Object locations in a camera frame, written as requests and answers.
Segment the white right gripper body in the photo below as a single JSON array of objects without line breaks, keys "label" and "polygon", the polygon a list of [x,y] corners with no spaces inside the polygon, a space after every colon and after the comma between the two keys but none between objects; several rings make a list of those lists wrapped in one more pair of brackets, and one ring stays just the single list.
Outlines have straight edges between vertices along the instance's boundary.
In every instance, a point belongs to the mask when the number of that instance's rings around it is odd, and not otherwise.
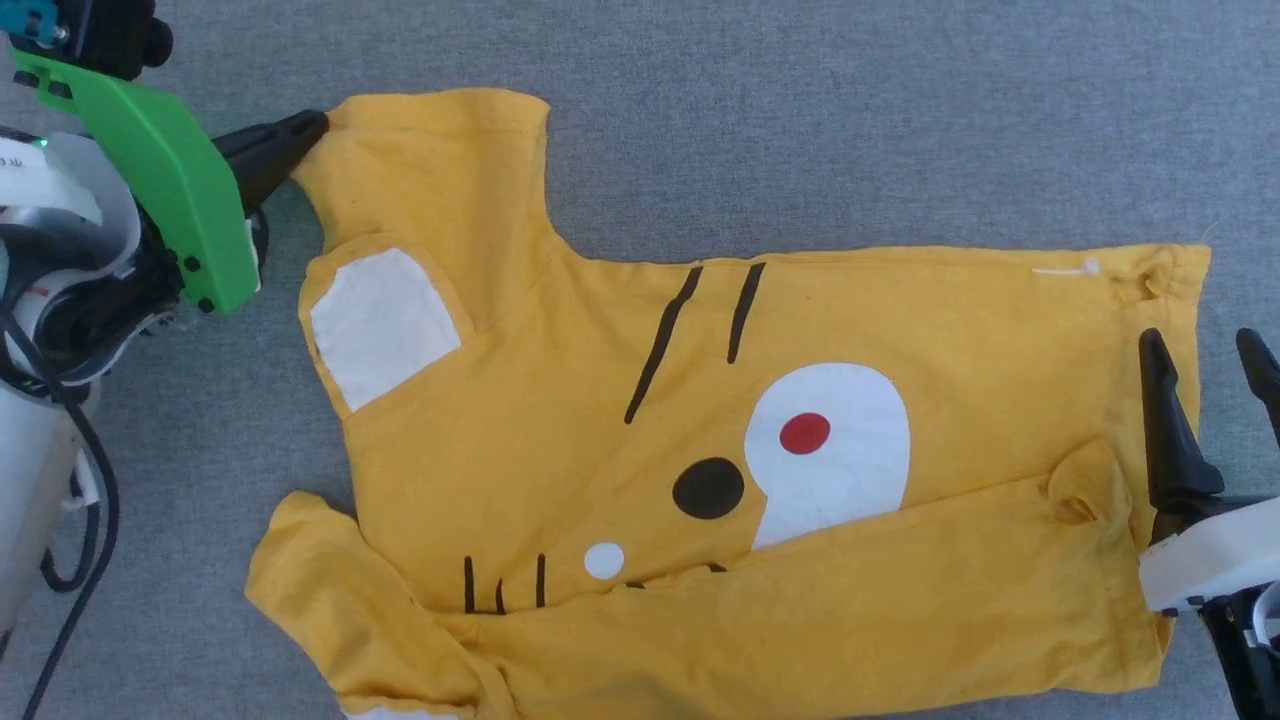
[{"label": "white right gripper body", "polygon": [[1280,497],[1204,519],[1152,544],[1139,577],[1152,612],[1184,611],[1280,582]]}]

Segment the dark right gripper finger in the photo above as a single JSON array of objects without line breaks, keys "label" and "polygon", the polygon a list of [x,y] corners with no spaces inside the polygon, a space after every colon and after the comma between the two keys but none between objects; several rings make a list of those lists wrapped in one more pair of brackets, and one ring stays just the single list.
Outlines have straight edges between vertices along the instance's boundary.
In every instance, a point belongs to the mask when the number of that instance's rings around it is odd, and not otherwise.
[{"label": "dark right gripper finger", "polygon": [[1228,510],[1220,470],[1207,462],[1178,396],[1178,370],[1161,332],[1139,338],[1140,397],[1146,432],[1151,543],[1157,544],[1198,521]]},{"label": "dark right gripper finger", "polygon": [[1261,334],[1251,328],[1236,332],[1236,351],[1251,392],[1263,405],[1280,446],[1280,361]]}]

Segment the grey upholstered sofa cushion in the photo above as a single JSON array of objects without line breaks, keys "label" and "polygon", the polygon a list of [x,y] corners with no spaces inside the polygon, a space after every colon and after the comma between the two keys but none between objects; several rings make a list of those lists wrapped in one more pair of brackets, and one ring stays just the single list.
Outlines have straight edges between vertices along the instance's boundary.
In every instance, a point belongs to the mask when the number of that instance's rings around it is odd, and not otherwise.
[{"label": "grey upholstered sofa cushion", "polygon": [[[1280,357],[1280,0],[157,0],[145,81],[211,132],[357,94],[507,87],[550,104],[547,197],[627,261],[950,243],[1212,249],[1199,443],[1234,495],[1280,448],[1234,343]],[[292,489],[351,505],[305,347],[323,238],[268,205],[262,290],[136,341],[93,425],[122,529],[38,720],[340,720],[243,593]]]}]

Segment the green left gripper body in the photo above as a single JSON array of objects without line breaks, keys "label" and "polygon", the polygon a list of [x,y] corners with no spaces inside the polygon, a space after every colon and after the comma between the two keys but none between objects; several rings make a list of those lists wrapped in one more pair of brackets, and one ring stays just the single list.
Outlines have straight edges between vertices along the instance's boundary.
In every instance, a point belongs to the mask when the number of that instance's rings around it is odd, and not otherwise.
[{"label": "green left gripper body", "polygon": [[123,177],[179,263],[186,293],[230,314],[260,288],[259,260],[236,178],[204,127],[174,95],[13,49],[46,106],[79,119]]}]

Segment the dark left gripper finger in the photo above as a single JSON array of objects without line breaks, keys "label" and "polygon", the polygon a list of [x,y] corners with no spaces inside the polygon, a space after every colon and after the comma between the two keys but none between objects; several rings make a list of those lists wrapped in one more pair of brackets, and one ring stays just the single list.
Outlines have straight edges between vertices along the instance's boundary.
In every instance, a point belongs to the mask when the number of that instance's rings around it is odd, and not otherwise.
[{"label": "dark left gripper finger", "polygon": [[236,177],[236,174],[232,172],[239,190],[239,199],[242,201],[244,211],[247,214],[257,211],[262,206],[262,204],[275,192],[275,190],[278,190],[287,179],[289,179],[293,170],[288,176],[279,173],[279,174],[265,174],[259,177]]},{"label": "dark left gripper finger", "polygon": [[288,176],[328,129],[326,113],[307,109],[218,136],[212,145],[236,177]]}]

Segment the yellow cartoon dog T-shirt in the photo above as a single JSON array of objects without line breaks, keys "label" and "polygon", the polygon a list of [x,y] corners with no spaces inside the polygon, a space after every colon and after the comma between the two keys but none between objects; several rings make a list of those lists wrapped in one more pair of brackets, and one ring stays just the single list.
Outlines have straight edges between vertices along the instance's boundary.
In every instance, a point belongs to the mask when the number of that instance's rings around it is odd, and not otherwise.
[{"label": "yellow cartoon dog T-shirt", "polygon": [[540,99],[364,95],[296,172],[355,511],[250,601],[347,720],[831,720],[1153,685],[1139,336],[1203,245],[577,255]]}]

